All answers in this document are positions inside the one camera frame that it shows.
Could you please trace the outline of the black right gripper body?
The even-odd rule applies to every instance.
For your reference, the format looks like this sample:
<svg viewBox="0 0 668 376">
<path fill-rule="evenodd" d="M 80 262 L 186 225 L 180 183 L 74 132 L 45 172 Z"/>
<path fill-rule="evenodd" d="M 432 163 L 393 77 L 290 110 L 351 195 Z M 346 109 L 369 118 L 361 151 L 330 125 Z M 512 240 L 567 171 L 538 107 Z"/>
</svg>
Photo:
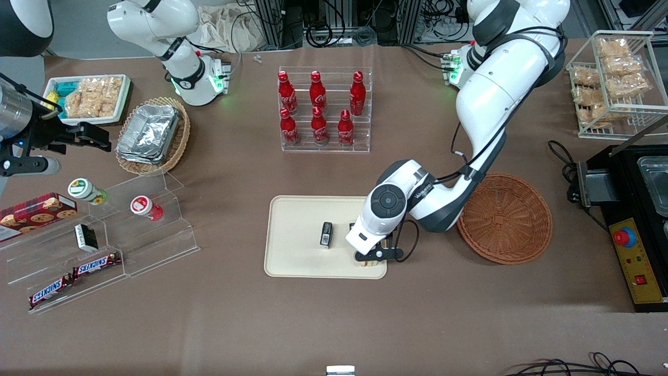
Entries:
<svg viewBox="0 0 668 376">
<path fill-rule="evenodd" d="M 26 128 L 19 133 L 19 157 L 29 156 L 38 148 L 64 155 L 67 145 L 77 146 L 75 129 L 64 124 L 58 117 L 44 120 L 40 113 L 32 114 Z"/>
</svg>

